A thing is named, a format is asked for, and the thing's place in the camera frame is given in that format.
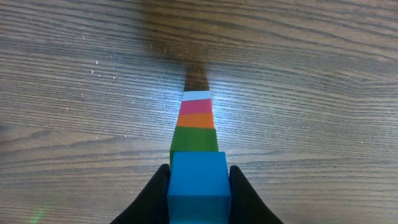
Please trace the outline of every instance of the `blue cube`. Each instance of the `blue cube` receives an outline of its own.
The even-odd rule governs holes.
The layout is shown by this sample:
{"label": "blue cube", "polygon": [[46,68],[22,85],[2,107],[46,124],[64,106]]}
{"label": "blue cube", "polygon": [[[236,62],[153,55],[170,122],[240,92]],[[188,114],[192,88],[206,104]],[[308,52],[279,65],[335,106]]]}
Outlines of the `blue cube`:
{"label": "blue cube", "polygon": [[227,224],[231,189],[225,152],[175,152],[167,205],[171,224]]}

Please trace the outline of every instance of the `block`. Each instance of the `block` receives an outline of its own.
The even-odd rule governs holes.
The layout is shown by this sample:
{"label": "block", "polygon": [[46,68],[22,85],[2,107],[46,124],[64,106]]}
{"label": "block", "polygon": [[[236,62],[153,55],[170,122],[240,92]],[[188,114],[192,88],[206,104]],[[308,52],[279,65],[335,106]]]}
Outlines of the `block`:
{"label": "block", "polygon": [[180,115],[212,112],[211,99],[183,101],[180,107]]}
{"label": "block", "polygon": [[175,127],[170,147],[170,165],[177,151],[218,152],[216,130],[214,128]]}
{"label": "block", "polygon": [[227,224],[231,190],[225,152],[176,152],[167,205],[171,224]]}
{"label": "block", "polygon": [[210,99],[210,91],[185,91],[182,101]]}
{"label": "block", "polygon": [[177,126],[193,128],[214,128],[213,113],[181,114]]}

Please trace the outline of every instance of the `blue cube top face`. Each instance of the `blue cube top face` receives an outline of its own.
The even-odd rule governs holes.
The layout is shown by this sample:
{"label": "blue cube top face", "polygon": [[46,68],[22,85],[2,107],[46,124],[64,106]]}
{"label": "blue cube top face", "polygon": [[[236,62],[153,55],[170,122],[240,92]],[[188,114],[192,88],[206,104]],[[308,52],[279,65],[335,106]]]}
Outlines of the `blue cube top face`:
{"label": "blue cube top face", "polygon": [[225,152],[175,152],[168,195],[230,197]]}

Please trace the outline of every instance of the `wood grain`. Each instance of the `wood grain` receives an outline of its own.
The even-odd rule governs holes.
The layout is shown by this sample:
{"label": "wood grain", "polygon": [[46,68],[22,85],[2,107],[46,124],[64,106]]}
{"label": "wood grain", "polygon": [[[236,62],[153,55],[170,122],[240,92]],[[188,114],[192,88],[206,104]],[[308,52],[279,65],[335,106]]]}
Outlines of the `wood grain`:
{"label": "wood grain", "polygon": [[3,0],[0,17],[0,223],[109,223],[169,160],[196,86],[283,222],[397,222],[397,1]]}

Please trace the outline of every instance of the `green block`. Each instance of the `green block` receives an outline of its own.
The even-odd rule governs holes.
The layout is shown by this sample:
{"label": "green block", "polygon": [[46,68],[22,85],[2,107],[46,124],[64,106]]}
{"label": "green block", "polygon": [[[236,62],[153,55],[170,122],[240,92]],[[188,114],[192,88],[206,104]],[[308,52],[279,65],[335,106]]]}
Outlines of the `green block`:
{"label": "green block", "polygon": [[218,152],[216,129],[175,127],[170,147],[170,165],[176,151]]}

